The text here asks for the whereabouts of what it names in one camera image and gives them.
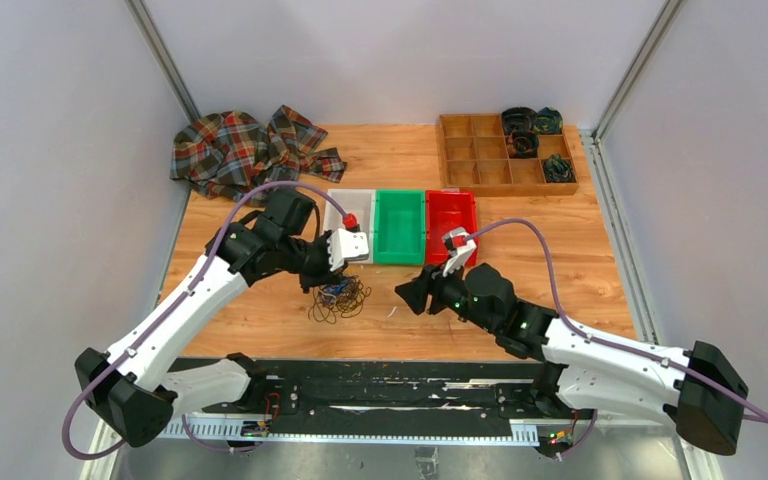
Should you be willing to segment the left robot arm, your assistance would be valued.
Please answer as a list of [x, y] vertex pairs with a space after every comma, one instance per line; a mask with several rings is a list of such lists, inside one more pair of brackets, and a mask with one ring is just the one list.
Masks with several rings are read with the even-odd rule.
[[265, 375], [241, 353], [189, 370], [172, 365], [218, 312], [256, 282], [289, 273], [309, 291], [337, 282], [349, 263], [369, 254], [357, 218], [327, 193], [321, 196], [341, 214], [342, 225], [305, 240], [302, 232], [318, 210], [307, 195], [312, 186], [279, 181], [269, 189], [264, 208], [243, 217], [229, 214], [184, 280], [138, 326], [106, 350], [88, 348], [77, 357], [82, 392], [62, 426], [66, 447], [81, 405], [129, 447], [146, 445], [171, 420], [208, 406], [231, 403], [253, 413], [264, 405]]

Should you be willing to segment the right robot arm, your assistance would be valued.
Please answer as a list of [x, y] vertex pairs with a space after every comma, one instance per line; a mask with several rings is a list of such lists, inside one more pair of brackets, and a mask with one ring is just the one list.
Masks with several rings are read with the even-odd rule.
[[674, 426], [713, 454], [737, 450], [748, 387], [725, 354], [697, 341], [690, 349], [608, 334], [517, 297], [512, 282], [483, 263], [446, 274], [427, 265], [395, 293], [416, 315], [450, 310], [492, 335], [508, 354], [542, 363], [534, 408], [617, 413]]

